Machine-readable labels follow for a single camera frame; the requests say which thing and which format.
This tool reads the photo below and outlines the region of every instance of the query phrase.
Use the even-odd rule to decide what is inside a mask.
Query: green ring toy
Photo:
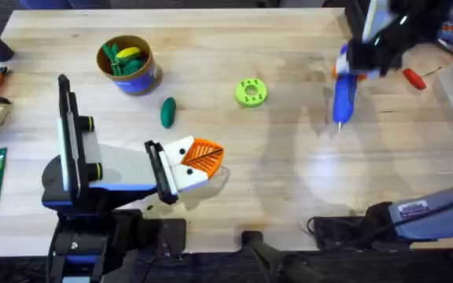
[[[243,79],[235,87],[235,99],[244,107],[258,107],[267,99],[268,92],[265,83],[260,79]]]

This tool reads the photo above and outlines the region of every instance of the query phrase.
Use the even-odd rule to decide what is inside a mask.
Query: wooden table
[[[101,44],[138,35],[164,70],[144,97],[122,94],[95,63]],[[429,88],[400,73],[362,83],[352,121],[330,122],[330,69],[351,37],[343,9],[15,11],[3,33],[17,57],[4,95],[14,102],[0,133],[8,147],[0,200],[0,256],[45,255],[56,215],[41,205],[43,168],[58,153],[57,77],[66,74],[103,144],[144,150],[192,134],[225,148],[209,185],[167,206],[156,197],[128,205],[148,217],[184,218],[187,251],[233,251],[242,230],[261,230],[285,250],[315,249],[304,232],[313,215],[362,215],[372,204],[453,186],[453,126]],[[426,72],[453,63],[418,46],[406,66]],[[236,83],[268,86],[259,108],[241,108]],[[166,97],[178,103],[160,125]],[[453,246],[441,241],[439,246]]]

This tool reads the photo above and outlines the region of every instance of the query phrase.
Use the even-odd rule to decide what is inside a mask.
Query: screwdriver
[[[418,75],[416,72],[414,72],[412,69],[410,68],[406,68],[403,70],[403,75],[405,76],[405,78],[407,78],[408,82],[410,82],[410,84],[412,86],[414,86],[416,89],[418,90],[424,90],[426,88],[425,86],[425,83],[424,81],[422,80],[422,77],[425,76],[425,75],[430,75],[430,74],[433,74],[434,72],[440,70],[441,67],[438,67],[430,72],[426,72],[425,74],[423,75]]]

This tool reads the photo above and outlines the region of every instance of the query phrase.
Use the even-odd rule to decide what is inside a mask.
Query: sticker label
[[[401,204],[398,206],[398,211],[400,212],[401,217],[409,218],[426,213],[429,211],[429,206],[425,200],[418,200],[408,204]]]
[[[152,64],[144,74],[139,77],[125,82],[115,82],[115,84],[123,91],[128,93],[136,93],[149,89],[157,79],[157,67]]]

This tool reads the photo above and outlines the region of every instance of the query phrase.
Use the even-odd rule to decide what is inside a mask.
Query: dark floor
[[[178,5],[204,7],[256,7],[258,1],[112,0],[116,8],[169,8]],[[17,0],[0,0],[0,34],[9,15],[20,9]],[[318,272],[339,274],[365,283],[453,283],[453,250],[408,253],[345,252],[317,255],[305,252],[308,263]],[[147,265],[141,261],[134,282],[141,282]],[[0,282],[44,282],[45,258],[0,259]],[[182,262],[159,260],[149,271],[147,282],[263,282],[256,262],[249,254],[185,255]]]

